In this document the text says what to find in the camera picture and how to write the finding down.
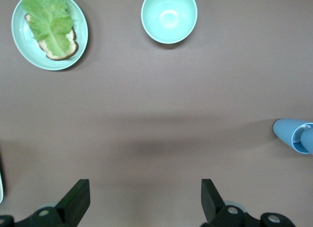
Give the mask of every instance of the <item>plate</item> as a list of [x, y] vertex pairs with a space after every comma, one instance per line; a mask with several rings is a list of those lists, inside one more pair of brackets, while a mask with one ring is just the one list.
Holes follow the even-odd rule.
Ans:
[[38, 42], [33, 38], [33, 33], [25, 19], [27, 14], [22, 8], [21, 1], [17, 4], [11, 22], [14, 43], [22, 56], [31, 64], [46, 70], [62, 70], [72, 66], [83, 55], [88, 42], [88, 26], [84, 13], [74, 0], [67, 0], [68, 12], [74, 22], [77, 52], [70, 58], [62, 61], [54, 61], [46, 57]]
[[147, 34], [163, 44], [185, 39], [196, 25], [195, 0], [144, 0], [141, 22]]

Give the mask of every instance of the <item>bowl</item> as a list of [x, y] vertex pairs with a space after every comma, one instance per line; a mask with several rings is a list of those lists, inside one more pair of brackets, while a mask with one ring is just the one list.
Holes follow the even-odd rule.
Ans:
[[185, 39], [194, 29], [197, 17], [195, 0], [144, 0], [141, 8], [143, 28], [163, 44]]
[[41, 50], [38, 42], [33, 38], [22, 8], [21, 1], [15, 7], [11, 21], [11, 30], [14, 43], [22, 56], [33, 65], [46, 70], [62, 70], [72, 66], [83, 55], [88, 42], [88, 26], [84, 13], [73, 0], [67, 0], [68, 12], [70, 13], [76, 33], [76, 42], [78, 43], [77, 52], [70, 58], [55, 61], [46, 57], [45, 52]]

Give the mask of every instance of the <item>blue plastic cup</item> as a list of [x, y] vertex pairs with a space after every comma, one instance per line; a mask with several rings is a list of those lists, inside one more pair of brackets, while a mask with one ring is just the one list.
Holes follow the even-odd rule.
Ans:
[[313, 154], [313, 128], [309, 128], [302, 133], [301, 143], [304, 148]]
[[293, 118], [281, 118], [273, 125], [273, 131], [278, 136], [278, 138], [301, 154], [309, 154], [313, 152], [312, 138], [311, 140], [308, 138], [310, 136], [304, 136], [303, 138], [305, 138], [305, 145], [302, 143], [303, 133], [311, 128], [313, 128], [313, 123]]

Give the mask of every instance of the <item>bread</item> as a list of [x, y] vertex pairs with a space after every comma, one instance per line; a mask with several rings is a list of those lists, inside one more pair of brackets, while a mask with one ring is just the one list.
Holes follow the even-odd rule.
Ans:
[[[30, 21], [31, 16], [29, 14], [25, 15], [25, 19], [27, 22]], [[67, 39], [69, 40], [69, 48], [65, 56], [55, 56], [52, 52], [48, 49], [45, 40], [38, 41], [39, 47], [46, 53], [47, 58], [55, 61], [65, 60], [73, 56], [78, 50], [78, 43], [76, 42], [76, 33], [74, 28], [66, 35]]]

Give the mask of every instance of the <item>green lettuce leaf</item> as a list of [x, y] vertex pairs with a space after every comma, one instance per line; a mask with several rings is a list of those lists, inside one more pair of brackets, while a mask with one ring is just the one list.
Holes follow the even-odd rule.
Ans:
[[55, 56], [66, 56], [69, 40], [66, 35], [73, 27], [67, 0], [22, 0], [30, 15], [29, 26], [37, 41], [45, 40]]

